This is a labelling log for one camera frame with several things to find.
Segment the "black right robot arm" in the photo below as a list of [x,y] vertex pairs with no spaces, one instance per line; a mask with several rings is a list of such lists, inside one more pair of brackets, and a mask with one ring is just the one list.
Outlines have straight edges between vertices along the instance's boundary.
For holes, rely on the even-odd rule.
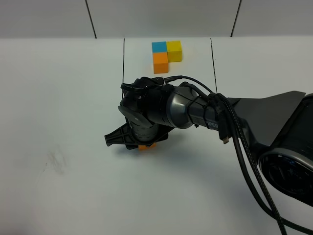
[[107,145],[128,149],[166,140],[175,128],[203,126],[220,140],[240,126],[253,161],[266,180],[285,195],[313,203],[313,96],[291,91],[266,98],[225,98],[204,94],[173,77],[137,79],[122,84],[119,111],[126,123],[105,135]]

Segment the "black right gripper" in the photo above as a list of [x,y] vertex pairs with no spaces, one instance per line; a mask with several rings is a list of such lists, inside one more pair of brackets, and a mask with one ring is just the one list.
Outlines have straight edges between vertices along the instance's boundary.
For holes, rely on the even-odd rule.
[[127,123],[104,136],[107,146],[125,145],[128,150],[140,146],[150,147],[158,141],[168,138],[170,126],[148,120],[145,116],[125,118]]

